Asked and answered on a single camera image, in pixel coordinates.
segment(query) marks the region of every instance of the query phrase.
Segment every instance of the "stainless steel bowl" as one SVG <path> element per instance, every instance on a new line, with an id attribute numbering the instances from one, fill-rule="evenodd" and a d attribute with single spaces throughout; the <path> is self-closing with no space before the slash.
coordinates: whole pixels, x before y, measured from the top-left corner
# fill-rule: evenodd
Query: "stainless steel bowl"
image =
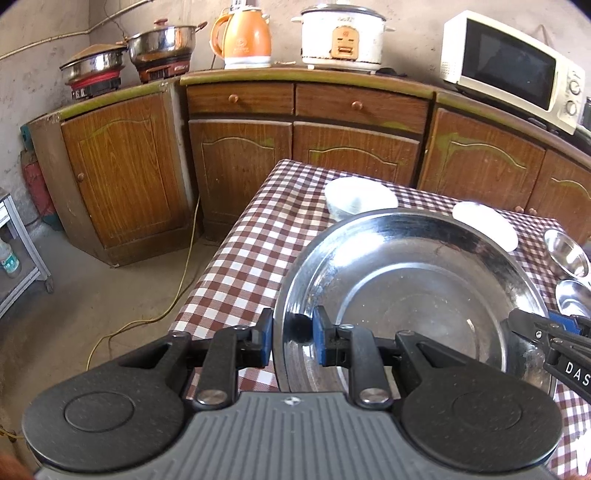
<path id="1" fill-rule="evenodd" d="M 207 22 L 195 25 L 166 25 L 168 19 L 156 20 L 156 27 L 128 40 L 129 58 L 136 67 L 159 60 L 190 56 L 195 49 L 195 33 Z"/>
<path id="2" fill-rule="evenodd" d="M 583 249 L 571 237 L 553 228 L 544 232 L 545 258 L 558 278 L 587 282 L 591 266 Z"/>
<path id="3" fill-rule="evenodd" d="M 558 282 L 556 303 L 562 315 L 582 315 L 591 318 L 591 290 L 576 280 Z"/>
<path id="4" fill-rule="evenodd" d="M 123 63 L 123 52 L 125 50 L 125 47 L 121 47 L 119 50 L 96 53 L 62 65 L 60 70 L 64 83 L 71 85 L 98 73 L 122 70 L 125 66 Z"/>

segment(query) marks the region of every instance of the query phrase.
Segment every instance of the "electric kettle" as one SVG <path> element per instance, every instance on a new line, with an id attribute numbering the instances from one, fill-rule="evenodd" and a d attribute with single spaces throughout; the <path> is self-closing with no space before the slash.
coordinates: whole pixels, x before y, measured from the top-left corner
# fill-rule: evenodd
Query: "electric kettle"
<path id="1" fill-rule="evenodd" d="M 228 23 L 222 45 L 217 34 Z M 224 59 L 226 69 L 271 66 L 271 33 L 260 8 L 246 5 L 217 19 L 209 41 L 213 52 Z"/>

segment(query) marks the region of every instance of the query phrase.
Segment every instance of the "cooking pot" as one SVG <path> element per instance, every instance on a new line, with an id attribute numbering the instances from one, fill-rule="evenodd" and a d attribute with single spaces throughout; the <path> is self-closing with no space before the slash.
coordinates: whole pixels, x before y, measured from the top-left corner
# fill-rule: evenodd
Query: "cooking pot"
<path id="1" fill-rule="evenodd" d="M 156 20 L 152 30 L 127 39 L 129 58 L 138 70 L 171 59 L 190 59 L 195 33 L 207 25 L 167 25 L 167 21 L 168 18 Z"/>
<path id="2" fill-rule="evenodd" d="M 104 74 L 117 76 L 123 69 L 125 45 L 97 44 L 85 48 L 64 63 L 60 70 L 66 85 L 75 85 L 82 80 Z"/>
<path id="3" fill-rule="evenodd" d="M 302 24 L 304 63 L 368 72 L 382 63 L 384 31 L 394 31 L 376 11 L 341 3 L 308 7 L 291 21 Z"/>

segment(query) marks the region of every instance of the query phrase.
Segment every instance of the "rice cooker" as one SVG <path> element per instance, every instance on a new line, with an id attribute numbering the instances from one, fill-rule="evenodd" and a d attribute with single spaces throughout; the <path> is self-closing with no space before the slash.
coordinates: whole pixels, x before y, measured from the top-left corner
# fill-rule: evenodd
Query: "rice cooker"
<path id="1" fill-rule="evenodd" d="M 375 72 L 384 31 L 394 31 L 376 11 L 343 3 L 308 7 L 291 21 L 301 22 L 301 56 L 309 68 Z"/>

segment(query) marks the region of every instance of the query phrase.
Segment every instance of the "checkered tablecloth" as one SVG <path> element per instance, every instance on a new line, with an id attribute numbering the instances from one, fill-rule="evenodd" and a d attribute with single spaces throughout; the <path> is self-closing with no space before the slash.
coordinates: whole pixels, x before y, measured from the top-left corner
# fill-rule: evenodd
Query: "checkered tablecloth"
<path id="1" fill-rule="evenodd" d="M 274 307 L 281 281 L 302 249 L 333 222 L 324 200 L 326 183 L 350 174 L 312 167 L 291 160 L 279 162 L 252 199 L 207 266 L 181 308 L 171 329 L 211 338 L 221 328 L 251 325 L 264 307 Z M 458 200 L 383 182 L 401 207 L 451 215 Z M 553 219 L 499 211 L 515 227 L 519 247 L 512 253 L 538 288 L 549 309 L 555 310 L 556 279 L 543 255 L 542 234 L 560 228 Z M 263 370 L 239 373 L 241 390 L 277 389 L 272 363 Z M 554 397 L 562 410 L 564 435 L 548 464 L 559 476 L 586 468 L 583 439 L 591 430 L 589 405 L 558 382 Z M 591 442 L 586 450 L 590 451 Z"/>

